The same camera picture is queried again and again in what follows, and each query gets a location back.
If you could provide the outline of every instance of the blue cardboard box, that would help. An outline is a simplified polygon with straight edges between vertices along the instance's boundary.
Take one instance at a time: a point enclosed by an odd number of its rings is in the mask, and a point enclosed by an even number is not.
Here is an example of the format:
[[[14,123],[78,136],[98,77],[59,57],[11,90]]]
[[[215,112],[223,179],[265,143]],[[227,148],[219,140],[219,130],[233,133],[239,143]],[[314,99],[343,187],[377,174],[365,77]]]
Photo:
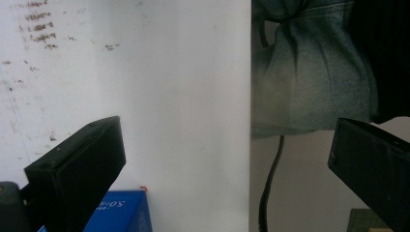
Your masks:
[[[109,191],[84,229],[84,232],[131,231],[153,231],[144,190]]]

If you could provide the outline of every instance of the white panel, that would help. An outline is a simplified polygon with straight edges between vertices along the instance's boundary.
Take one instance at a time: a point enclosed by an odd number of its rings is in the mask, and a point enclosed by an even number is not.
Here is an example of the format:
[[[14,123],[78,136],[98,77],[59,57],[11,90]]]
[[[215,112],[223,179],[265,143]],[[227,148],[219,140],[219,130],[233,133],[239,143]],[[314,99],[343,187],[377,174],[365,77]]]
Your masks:
[[[1,1],[1,180],[85,124],[122,118],[114,189],[149,189],[155,231],[247,231],[243,1]]]

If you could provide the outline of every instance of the dark stain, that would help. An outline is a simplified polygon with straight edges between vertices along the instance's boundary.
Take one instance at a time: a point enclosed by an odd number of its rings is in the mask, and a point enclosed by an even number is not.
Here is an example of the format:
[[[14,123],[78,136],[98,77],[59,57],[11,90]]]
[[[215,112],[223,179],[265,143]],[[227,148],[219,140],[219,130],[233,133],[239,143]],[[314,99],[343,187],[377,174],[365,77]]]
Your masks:
[[[109,50],[109,51],[111,51],[111,50],[113,50],[114,49],[114,46],[119,46],[119,44],[115,44],[115,45],[105,45],[105,48],[107,49],[107,50]]]
[[[34,71],[39,71],[39,69],[37,69],[37,68],[35,68],[35,67],[30,66],[30,71],[31,71],[31,72],[34,72]]]
[[[50,50],[52,50],[52,49],[54,49],[54,48],[57,48],[58,46],[56,45],[56,44],[47,44],[45,47],[44,47],[44,49],[50,49]]]
[[[45,28],[47,28],[47,27],[54,27],[54,24],[53,24],[52,22],[49,22],[49,23],[46,23],[46,24],[36,25],[36,26],[33,28],[33,31],[41,31],[41,30],[43,30],[43,29],[45,29]]]
[[[43,25],[37,25],[37,26],[35,26],[34,27],[34,31],[41,31],[41,30],[43,30],[43,29],[45,29],[45,24],[43,24]]]
[[[47,1],[43,2],[29,2],[27,4],[16,4],[15,6],[18,6],[20,8],[35,8],[35,7],[40,7],[43,4],[47,4]]]
[[[50,38],[56,39],[57,37],[55,36],[55,33],[42,34],[42,35],[40,35],[40,36],[38,36],[38,37],[36,37],[36,38],[33,38],[33,35],[30,36],[30,39],[31,39],[32,41],[35,41],[35,42],[44,42],[44,43],[45,43],[46,40],[48,40],[48,39],[50,39]]]
[[[27,21],[30,21],[30,20],[37,21],[41,18],[45,18],[45,17],[50,16],[50,15],[51,15],[51,13],[40,13],[40,14],[33,13],[33,14],[30,14],[30,15],[27,15],[26,20]]]
[[[39,7],[41,6],[43,3],[41,2],[31,2],[27,4],[27,7],[32,8],[32,7]]]

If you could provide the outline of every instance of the gray fabric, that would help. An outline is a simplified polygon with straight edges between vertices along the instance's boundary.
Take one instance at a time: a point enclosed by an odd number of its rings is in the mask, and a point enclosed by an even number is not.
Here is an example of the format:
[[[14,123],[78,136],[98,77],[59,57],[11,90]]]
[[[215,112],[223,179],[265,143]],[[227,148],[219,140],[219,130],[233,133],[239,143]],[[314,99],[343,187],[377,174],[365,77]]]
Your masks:
[[[377,113],[371,67],[346,29],[353,3],[327,2],[301,12],[284,7],[281,15],[297,14],[277,28],[274,45],[253,55],[253,138],[333,130],[338,117],[369,122]]]

